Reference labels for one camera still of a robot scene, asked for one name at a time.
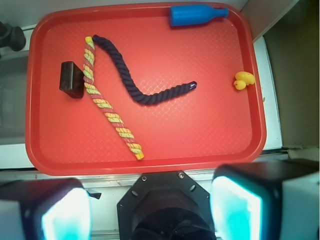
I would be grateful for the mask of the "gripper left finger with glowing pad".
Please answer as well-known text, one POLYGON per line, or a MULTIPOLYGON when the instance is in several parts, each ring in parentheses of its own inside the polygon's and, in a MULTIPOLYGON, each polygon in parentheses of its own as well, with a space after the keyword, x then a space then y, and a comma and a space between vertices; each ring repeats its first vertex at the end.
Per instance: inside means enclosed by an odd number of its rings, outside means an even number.
POLYGON ((88 192, 76 178, 0 183, 2 240, 89 240, 88 192))

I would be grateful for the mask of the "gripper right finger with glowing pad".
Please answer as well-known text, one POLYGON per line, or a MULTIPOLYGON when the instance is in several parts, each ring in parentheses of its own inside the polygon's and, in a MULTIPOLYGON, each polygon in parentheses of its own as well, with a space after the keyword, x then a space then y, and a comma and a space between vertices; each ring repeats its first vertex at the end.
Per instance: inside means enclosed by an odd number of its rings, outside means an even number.
POLYGON ((320 164, 307 159, 223 164, 210 186, 223 240, 317 240, 320 164))

